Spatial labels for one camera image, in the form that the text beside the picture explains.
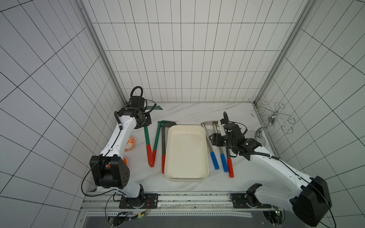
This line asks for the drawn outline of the green hoe red grip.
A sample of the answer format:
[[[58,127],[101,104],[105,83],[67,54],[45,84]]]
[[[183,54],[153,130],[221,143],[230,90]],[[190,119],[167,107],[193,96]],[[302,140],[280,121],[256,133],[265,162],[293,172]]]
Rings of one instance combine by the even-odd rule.
[[[145,137],[145,142],[146,142],[146,152],[147,152],[148,164],[150,167],[152,167],[152,165],[153,165],[153,156],[152,156],[153,148],[151,147],[151,144],[150,144],[150,137],[149,137],[149,132],[148,132],[147,126],[144,127],[144,137]]]
[[[169,122],[170,121],[159,121],[158,122],[157,131],[156,131],[156,138],[155,138],[154,147],[153,147],[153,151],[152,151],[152,156],[153,156],[153,165],[152,165],[152,167],[154,167],[155,161],[156,161],[156,153],[157,153],[157,146],[158,146],[158,142],[159,142],[159,135],[160,135],[161,126],[162,126],[162,124],[166,124],[166,123],[169,123]]]

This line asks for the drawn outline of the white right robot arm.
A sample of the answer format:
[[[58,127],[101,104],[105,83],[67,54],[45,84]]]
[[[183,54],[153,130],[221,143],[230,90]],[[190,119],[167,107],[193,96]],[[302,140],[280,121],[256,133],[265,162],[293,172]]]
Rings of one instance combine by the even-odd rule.
[[[249,208],[271,205],[291,211],[310,227],[316,227],[327,213],[332,212],[328,184],[323,178],[313,178],[298,171],[270,153],[260,142],[247,138],[240,123],[230,121],[226,112],[218,125],[220,133],[213,133],[208,138],[212,145],[225,147],[229,173],[232,172],[230,153],[234,153],[262,167],[287,187],[285,191],[277,191],[261,183],[253,184],[243,197]]]

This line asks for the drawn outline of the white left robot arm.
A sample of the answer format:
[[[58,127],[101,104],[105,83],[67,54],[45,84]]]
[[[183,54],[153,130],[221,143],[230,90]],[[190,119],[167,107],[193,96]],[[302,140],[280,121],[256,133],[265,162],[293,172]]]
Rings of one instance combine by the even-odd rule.
[[[133,130],[151,123],[150,114],[145,109],[145,98],[130,96],[127,105],[114,112],[117,125],[107,145],[89,162],[95,185],[116,189],[134,207],[143,206],[144,189],[142,185],[129,181],[130,170],[124,162],[124,153]]]

